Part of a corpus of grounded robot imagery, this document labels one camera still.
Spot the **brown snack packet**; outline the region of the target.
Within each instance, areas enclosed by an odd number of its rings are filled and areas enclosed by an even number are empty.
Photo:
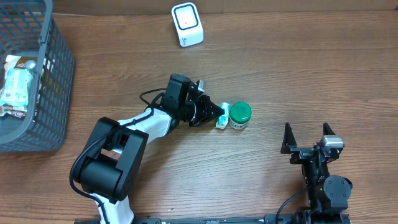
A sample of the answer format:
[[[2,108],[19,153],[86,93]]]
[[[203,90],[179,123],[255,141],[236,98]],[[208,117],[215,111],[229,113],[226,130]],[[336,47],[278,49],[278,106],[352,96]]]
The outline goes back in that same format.
[[[18,56],[18,55],[8,55],[6,57],[6,63],[4,65],[6,70],[10,70],[12,68],[17,68],[17,69],[26,69],[25,68],[25,63],[28,60],[35,60],[37,62],[36,57],[24,57],[24,56]]]

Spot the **teal white snack packet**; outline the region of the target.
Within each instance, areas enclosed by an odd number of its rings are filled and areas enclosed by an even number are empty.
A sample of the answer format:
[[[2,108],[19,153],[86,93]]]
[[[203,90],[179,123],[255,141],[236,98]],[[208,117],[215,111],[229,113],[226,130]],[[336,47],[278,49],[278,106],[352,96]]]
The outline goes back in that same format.
[[[27,106],[32,79],[33,76],[28,69],[12,68],[8,70],[1,96],[1,105]]]

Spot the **green lid white jar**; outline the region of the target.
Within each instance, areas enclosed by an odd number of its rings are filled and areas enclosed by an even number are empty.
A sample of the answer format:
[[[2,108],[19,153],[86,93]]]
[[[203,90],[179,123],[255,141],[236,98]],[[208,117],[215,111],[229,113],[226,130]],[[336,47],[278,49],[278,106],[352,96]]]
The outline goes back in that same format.
[[[246,102],[237,102],[229,110],[228,124],[233,129],[244,129],[251,119],[252,109]]]

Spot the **teal tissue pack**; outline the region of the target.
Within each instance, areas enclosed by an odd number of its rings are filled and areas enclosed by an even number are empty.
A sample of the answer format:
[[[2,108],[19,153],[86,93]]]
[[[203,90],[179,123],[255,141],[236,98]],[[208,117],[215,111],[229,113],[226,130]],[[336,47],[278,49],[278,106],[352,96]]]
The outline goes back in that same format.
[[[222,102],[220,108],[223,109],[224,114],[218,117],[216,122],[216,128],[224,129],[229,122],[230,103]]]

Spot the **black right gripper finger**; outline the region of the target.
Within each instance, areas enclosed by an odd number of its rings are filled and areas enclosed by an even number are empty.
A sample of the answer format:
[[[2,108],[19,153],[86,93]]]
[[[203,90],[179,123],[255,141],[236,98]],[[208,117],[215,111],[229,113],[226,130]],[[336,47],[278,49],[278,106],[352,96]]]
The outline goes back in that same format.
[[[323,123],[323,135],[335,135],[328,123]]]
[[[292,149],[297,148],[297,142],[295,140],[292,128],[290,126],[290,123],[285,124],[285,129],[284,129],[284,139],[282,142],[281,154],[291,154]]]

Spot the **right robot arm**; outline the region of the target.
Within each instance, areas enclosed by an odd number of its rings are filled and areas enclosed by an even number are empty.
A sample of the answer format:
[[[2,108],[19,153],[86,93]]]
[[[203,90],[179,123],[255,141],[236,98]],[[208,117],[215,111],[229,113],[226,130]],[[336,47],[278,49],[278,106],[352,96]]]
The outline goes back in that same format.
[[[323,123],[323,136],[311,147],[298,147],[292,128],[285,124],[284,139],[280,152],[291,155],[290,163],[299,164],[305,181],[305,189],[288,198],[278,209],[275,222],[282,221],[282,209],[293,199],[308,194],[309,207],[301,208],[290,215],[286,223],[350,223],[348,199],[353,189],[346,177],[331,175],[328,164],[339,159],[344,142],[336,135],[328,123]]]

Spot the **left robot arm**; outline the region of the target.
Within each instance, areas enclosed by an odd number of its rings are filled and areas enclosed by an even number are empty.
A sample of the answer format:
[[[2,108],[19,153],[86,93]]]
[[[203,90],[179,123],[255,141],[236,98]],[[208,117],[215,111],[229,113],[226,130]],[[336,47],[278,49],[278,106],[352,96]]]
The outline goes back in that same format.
[[[133,223],[128,195],[150,142],[168,135],[180,122],[196,127],[226,113],[205,94],[203,80],[193,82],[173,73],[167,86],[153,93],[143,113],[133,118],[100,118],[70,169],[71,188],[95,201],[98,223]]]

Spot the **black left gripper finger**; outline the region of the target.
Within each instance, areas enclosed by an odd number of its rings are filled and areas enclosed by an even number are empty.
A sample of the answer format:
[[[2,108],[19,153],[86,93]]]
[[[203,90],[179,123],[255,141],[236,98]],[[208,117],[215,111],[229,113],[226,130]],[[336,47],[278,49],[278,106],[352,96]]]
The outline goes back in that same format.
[[[199,126],[203,126],[204,124],[213,121],[217,119],[217,117],[209,117],[209,116],[205,116],[205,117],[195,117],[193,118],[190,122],[189,122],[189,126],[190,127],[199,127]]]
[[[214,104],[210,100],[210,98],[208,98],[207,111],[208,111],[209,118],[219,118],[220,116],[225,114],[224,109],[221,108],[220,106]]]

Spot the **silver round ball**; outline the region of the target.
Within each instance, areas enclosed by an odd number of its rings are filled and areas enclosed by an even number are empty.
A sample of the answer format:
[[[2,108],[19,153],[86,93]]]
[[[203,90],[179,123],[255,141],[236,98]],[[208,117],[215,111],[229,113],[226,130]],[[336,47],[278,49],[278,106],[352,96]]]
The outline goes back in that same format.
[[[28,60],[25,63],[25,68],[28,70],[33,70],[37,65],[37,62],[35,60]]]

